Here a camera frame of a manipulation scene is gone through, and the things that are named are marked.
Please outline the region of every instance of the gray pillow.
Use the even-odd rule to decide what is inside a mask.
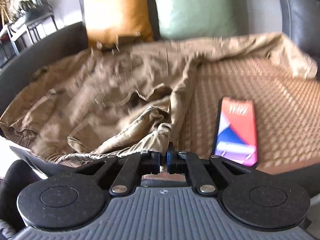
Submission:
[[[164,39],[227,37],[236,34],[232,0],[156,0]]]

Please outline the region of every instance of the sofa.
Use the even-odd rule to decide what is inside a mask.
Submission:
[[[234,0],[234,6],[238,13],[239,35],[283,31],[302,51],[320,63],[320,25],[317,24],[320,22],[320,0]],[[148,0],[148,10],[154,38],[161,40],[155,0]],[[45,37],[10,61],[0,73],[0,113],[28,85],[36,70],[87,47],[85,22],[82,21]],[[43,162],[29,155],[26,150],[13,146],[11,149],[31,167],[47,176],[71,169]],[[311,179],[317,174],[318,165],[279,176],[291,177],[298,184],[303,184],[313,196],[320,193],[320,185]]]

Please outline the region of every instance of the black circular joint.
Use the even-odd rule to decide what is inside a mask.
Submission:
[[[49,230],[77,228],[97,217],[105,206],[105,194],[86,175],[64,174],[38,181],[18,196],[24,221]]]
[[[240,222],[261,230],[299,225],[308,211],[308,193],[295,183],[262,172],[239,175],[222,193],[222,203]]]
[[[78,198],[78,192],[71,187],[50,187],[42,192],[40,199],[48,207],[66,207]]]

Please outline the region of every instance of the smartphone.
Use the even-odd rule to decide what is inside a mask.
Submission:
[[[257,164],[257,131],[253,101],[228,97],[220,100],[212,154],[246,166]]]

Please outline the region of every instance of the metal screw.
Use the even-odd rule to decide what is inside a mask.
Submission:
[[[116,185],[112,188],[112,192],[114,193],[124,193],[128,190],[125,185]]]
[[[216,190],[216,187],[215,186],[213,186],[213,185],[202,185],[201,187],[200,187],[200,191],[202,192],[202,193],[211,193],[211,192],[214,192]]]

